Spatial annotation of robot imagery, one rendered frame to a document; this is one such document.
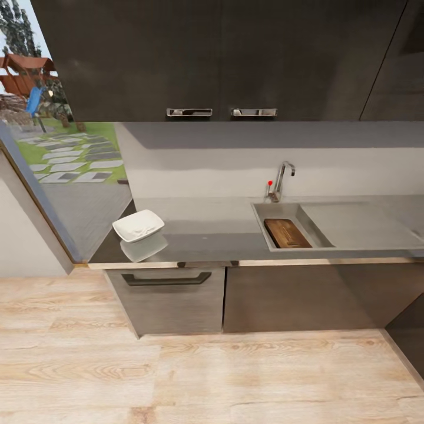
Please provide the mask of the cutting board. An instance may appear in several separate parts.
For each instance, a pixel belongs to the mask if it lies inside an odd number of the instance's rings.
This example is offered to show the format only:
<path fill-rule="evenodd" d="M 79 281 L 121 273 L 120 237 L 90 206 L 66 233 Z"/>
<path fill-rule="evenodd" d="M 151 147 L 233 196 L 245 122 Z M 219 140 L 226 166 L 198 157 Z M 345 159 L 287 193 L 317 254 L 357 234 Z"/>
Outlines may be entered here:
<path fill-rule="evenodd" d="M 312 245 L 291 220 L 266 218 L 264 224 L 267 226 L 278 248 L 289 249 L 293 246 L 297 248 L 312 248 Z"/>

